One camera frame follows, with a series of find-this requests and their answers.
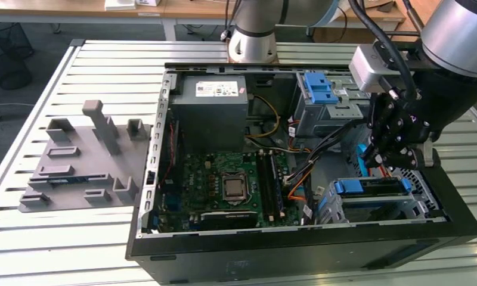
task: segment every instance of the aluminum slotted table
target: aluminum slotted table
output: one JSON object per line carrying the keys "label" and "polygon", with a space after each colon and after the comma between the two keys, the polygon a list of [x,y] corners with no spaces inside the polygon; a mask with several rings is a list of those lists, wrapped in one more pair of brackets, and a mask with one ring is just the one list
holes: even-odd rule
{"label": "aluminum slotted table", "polygon": [[[348,64],[355,45],[280,43],[281,63]],[[19,199],[47,145],[51,119],[75,126],[85,100],[101,100],[117,125],[155,122],[168,62],[224,63],[213,42],[87,41],[71,46],[0,165],[0,285],[155,285],[128,262],[125,243],[133,207],[21,213]],[[477,113],[451,124],[436,143],[443,167],[477,218]],[[397,269],[239,281],[252,285],[477,285],[477,239],[444,248]]]}

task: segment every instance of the ram slot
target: ram slot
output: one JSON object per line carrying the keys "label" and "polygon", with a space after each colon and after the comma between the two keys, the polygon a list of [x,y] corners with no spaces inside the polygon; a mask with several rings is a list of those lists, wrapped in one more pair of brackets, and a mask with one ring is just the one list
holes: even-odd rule
{"label": "ram slot", "polygon": [[256,156],[256,168],[260,183],[261,207],[265,220],[275,221],[279,218],[277,196],[275,193],[273,172],[271,167],[271,155],[259,153]]}
{"label": "ram slot", "polygon": [[285,217],[285,213],[283,212],[283,210],[285,209],[284,205],[283,205],[283,194],[281,194],[281,180],[277,174],[277,163],[276,163],[276,158],[275,156],[269,155],[271,157],[271,171],[272,171],[272,176],[273,176],[273,189],[272,191],[275,192],[275,198],[277,201],[277,209],[276,209],[276,214],[279,217]]}

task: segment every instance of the screw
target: screw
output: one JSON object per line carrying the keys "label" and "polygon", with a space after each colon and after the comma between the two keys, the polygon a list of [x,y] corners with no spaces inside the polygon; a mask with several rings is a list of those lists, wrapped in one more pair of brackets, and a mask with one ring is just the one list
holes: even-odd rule
{"label": "screw", "polygon": [[376,163],[379,163],[379,164],[381,164],[381,156],[380,155],[377,155],[377,156],[375,156],[375,161],[376,161]]}

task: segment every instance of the power supply label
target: power supply label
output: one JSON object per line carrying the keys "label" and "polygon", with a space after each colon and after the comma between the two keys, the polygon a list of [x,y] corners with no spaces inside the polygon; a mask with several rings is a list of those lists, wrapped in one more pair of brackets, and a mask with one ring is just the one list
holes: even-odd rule
{"label": "power supply label", "polygon": [[197,97],[237,97],[237,82],[199,82],[196,84]]}

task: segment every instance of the motherboard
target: motherboard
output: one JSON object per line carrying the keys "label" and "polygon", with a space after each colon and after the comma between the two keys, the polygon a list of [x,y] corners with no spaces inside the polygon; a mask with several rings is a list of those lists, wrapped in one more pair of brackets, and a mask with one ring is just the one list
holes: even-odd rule
{"label": "motherboard", "polygon": [[187,154],[181,166],[181,192],[165,197],[165,231],[299,224],[297,205],[283,190],[284,153]]}

